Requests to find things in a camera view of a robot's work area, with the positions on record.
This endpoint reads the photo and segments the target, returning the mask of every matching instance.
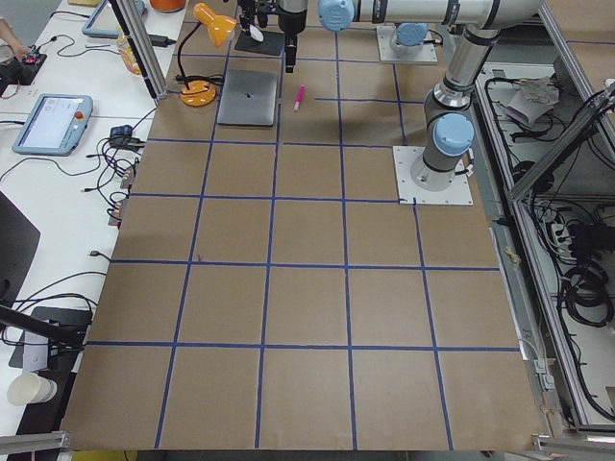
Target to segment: pink marker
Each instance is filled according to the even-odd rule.
[[[297,110],[299,110],[299,105],[304,100],[304,93],[305,92],[306,92],[306,86],[305,85],[300,85],[299,86],[299,90],[297,91],[297,97],[295,98],[295,106],[293,108],[295,110],[295,112]]]

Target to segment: blue joint cap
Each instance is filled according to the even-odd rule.
[[[474,126],[460,113],[447,113],[435,122],[433,143],[448,157],[460,157],[474,141]]]
[[[430,28],[427,23],[405,22],[397,26],[397,41],[400,45],[416,46],[423,43]]]
[[[348,29],[355,17],[353,0],[320,0],[318,17],[328,31],[337,33]]]

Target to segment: person's hand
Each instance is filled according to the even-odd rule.
[[[21,61],[24,56],[26,56],[32,51],[23,43],[11,43],[9,46],[11,46],[12,53],[15,55],[18,61]]]

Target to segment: paper cup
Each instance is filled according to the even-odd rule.
[[[7,399],[15,406],[40,403],[51,400],[57,391],[58,384],[51,379],[34,373],[24,373],[12,381],[7,391]]]

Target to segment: white table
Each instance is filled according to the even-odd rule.
[[[149,33],[177,39],[185,11],[160,13],[149,7],[145,25]],[[90,14],[92,9],[73,7],[62,0],[60,11]],[[81,29],[85,21],[76,16],[57,14],[50,19],[37,43],[51,36],[65,34],[75,39],[76,45],[66,50],[76,53],[85,44],[114,41],[92,39],[84,36]],[[134,125],[154,107],[145,83],[140,77],[130,74],[122,60],[111,53],[90,52],[78,58],[56,56],[68,40],[59,38],[42,48],[48,54],[35,83],[24,86],[11,99],[0,100],[0,119],[25,121],[37,96],[41,93],[89,94],[94,100],[94,111],[77,149],[68,157],[54,158],[63,169],[80,172],[97,164],[96,158],[86,158],[96,152],[98,141],[109,136],[110,129],[119,125]],[[156,48],[160,66],[166,72],[173,56],[173,46]],[[5,95],[11,94],[9,87]],[[146,139],[154,114],[150,114],[135,131],[135,136]],[[19,133],[19,126],[0,126],[0,175],[24,159],[11,147]],[[130,153],[123,157],[133,158]],[[53,164],[29,160],[18,166],[0,182],[0,190],[40,230],[40,242],[30,272],[19,294],[26,298],[39,288],[62,277],[82,271],[106,272],[108,262],[102,257],[89,256],[92,250],[110,255],[117,237],[117,228],[108,226],[108,205],[99,194],[82,192],[85,187],[96,184],[101,169],[87,175],[67,177]],[[107,195],[118,190],[119,179],[105,188]],[[104,278],[83,276],[68,280],[46,294],[72,291],[97,300]],[[53,305],[84,307],[75,300],[56,300]],[[10,330],[10,338],[17,339],[17,331]],[[8,366],[12,347],[0,343],[0,436],[14,435],[24,407],[14,407],[6,400],[7,388],[21,371]]]
[[[73,7],[62,0],[59,11],[72,11],[90,14],[92,8]],[[145,27],[150,34],[158,34],[177,39],[185,10],[176,13],[162,13],[148,8],[144,15]],[[85,50],[85,45],[109,44],[115,51],[115,40],[92,38],[81,32],[86,24],[84,18],[56,14],[43,30],[37,44],[42,44],[52,36],[66,35],[75,40],[75,45],[63,51],[76,54]],[[56,55],[64,45],[70,43],[60,36],[56,41],[41,48],[48,55],[35,82],[24,86],[11,99],[0,100],[0,111],[30,113],[40,93],[88,94],[94,100],[94,113],[104,117],[140,118],[152,107],[152,99],[140,76],[129,73],[119,56],[112,53],[91,51],[76,58],[63,58]],[[155,48],[160,67],[165,71],[173,58],[173,45]]]

